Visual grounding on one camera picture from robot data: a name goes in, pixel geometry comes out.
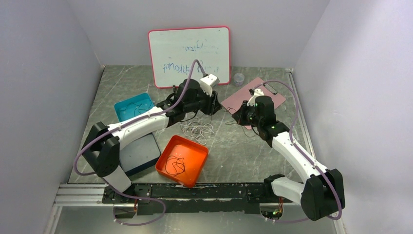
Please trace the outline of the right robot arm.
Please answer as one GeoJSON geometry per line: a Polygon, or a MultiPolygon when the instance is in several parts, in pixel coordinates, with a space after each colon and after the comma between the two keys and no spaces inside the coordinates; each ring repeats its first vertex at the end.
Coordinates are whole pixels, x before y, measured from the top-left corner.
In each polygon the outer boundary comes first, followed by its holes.
{"type": "Polygon", "coordinates": [[[329,170],[318,163],[295,140],[291,129],[276,119],[274,103],[268,96],[243,101],[232,117],[241,126],[252,126],[258,136],[279,152],[294,168],[302,182],[277,175],[268,179],[263,196],[269,202],[279,197],[299,204],[307,219],[340,219],[345,208],[343,176],[338,169],[329,170]]]}

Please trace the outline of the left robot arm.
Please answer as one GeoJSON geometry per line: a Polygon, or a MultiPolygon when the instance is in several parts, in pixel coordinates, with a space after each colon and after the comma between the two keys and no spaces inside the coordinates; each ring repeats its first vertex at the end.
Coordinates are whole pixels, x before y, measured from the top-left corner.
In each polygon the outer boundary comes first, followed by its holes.
{"type": "Polygon", "coordinates": [[[201,111],[213,115],[222,108],[213,88],[219,83],[215,75],[199,81],[185,79],[166,100],[127,121],[105,125],[96,123],[90,130],[80,155],[94,173],[115,189],[124,203],[133,200],[135,189],[120,165],[120,151],[133,141],[184,121],[188,113],[201,111]]]}

